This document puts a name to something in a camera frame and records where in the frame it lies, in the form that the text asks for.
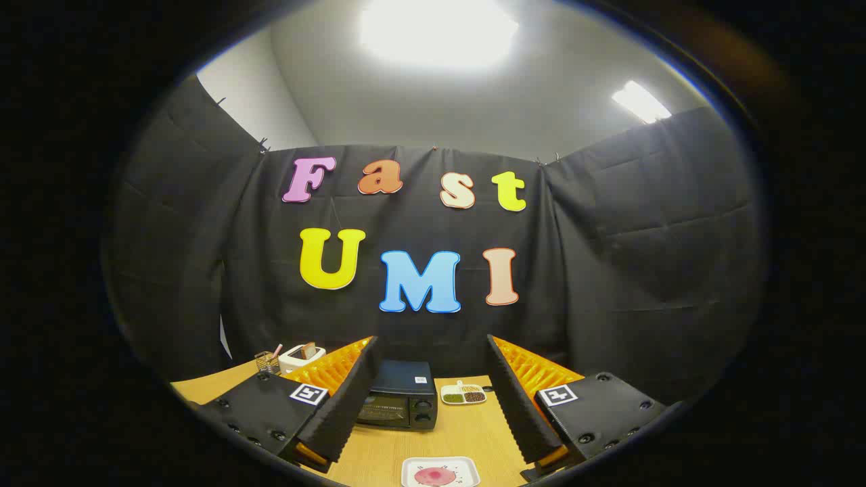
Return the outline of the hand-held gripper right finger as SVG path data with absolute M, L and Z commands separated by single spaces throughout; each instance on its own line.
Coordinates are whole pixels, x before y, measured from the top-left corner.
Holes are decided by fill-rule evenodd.
M 613 373 L 582 375 L 499 337 L 486 341 L 488 376 L 529 483 L 628 446 L 669 416 Z

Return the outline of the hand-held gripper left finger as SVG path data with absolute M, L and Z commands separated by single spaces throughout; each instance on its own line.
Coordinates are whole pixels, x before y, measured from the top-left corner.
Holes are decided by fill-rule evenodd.
M 378 337 L 343 346 L 287 376 L 256 372 L 197 414 L 288 463 L 328 472 L 380 372 Z

